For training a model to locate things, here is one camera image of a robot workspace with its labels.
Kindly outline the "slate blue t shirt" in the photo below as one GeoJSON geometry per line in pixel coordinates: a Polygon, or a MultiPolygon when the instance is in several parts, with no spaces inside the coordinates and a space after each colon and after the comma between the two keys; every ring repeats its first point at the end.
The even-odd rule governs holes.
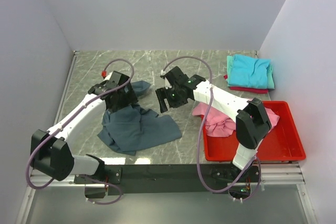
{"type": "MultiPolygon", "coordinates": [[[[149,90],[150,83],[131,83],[135,94],[140,97],[149,90]]],[[[169,115],[159,116],[151,109],[144,109],[138,103],[119,111],[103,114],[102,130],[98,138],[116,153],[134,156],[137,151],[165,144],[182,137],[179,126],[169,115]]]]}

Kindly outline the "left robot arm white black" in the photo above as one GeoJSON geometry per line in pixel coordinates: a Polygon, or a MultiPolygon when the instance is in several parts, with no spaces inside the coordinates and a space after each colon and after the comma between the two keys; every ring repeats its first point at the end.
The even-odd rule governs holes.
{"type": "Polygon", "coordinates": [[[104,181],[104,161],[92,155],[73,155],[74,141],[98,114],[115,112],[137,100],[131,78],[113,71],[92,86],[82,101],[59,123],[46,131],[37,130],[31,137],[28,167],[53,180],[62,181],[69,175],[86,175],[104,181]]]}

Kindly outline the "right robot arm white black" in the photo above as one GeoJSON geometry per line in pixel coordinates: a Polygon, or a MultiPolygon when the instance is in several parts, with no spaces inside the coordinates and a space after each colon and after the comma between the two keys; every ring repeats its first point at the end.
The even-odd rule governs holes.
{"type": "Polygon", "coordinates": [[[248,100],[237,97],[197,74],[188,77],[179,67],[168,72],[162,70],[160,77],[164,79],[165,86],[156,89],[155,93],[161,113],[193,100],[211,106],[235,122],[238,148],[233,165],[240,170],[245,168],[272,128],[263,102],[257,98],[248,100]]]}

